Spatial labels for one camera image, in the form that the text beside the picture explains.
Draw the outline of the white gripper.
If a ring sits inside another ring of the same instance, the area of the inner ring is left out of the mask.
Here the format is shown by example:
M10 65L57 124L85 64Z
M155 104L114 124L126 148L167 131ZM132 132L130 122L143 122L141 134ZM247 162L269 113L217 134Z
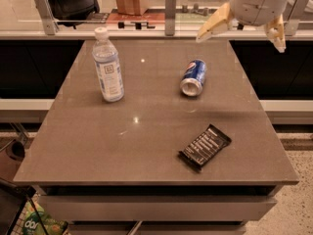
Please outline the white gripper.
M201 26L196 41L204 42L232 27L235 18L240 24L264 25L268 40L279 53L286 50L282 13L288 0L230 0L219 7Z

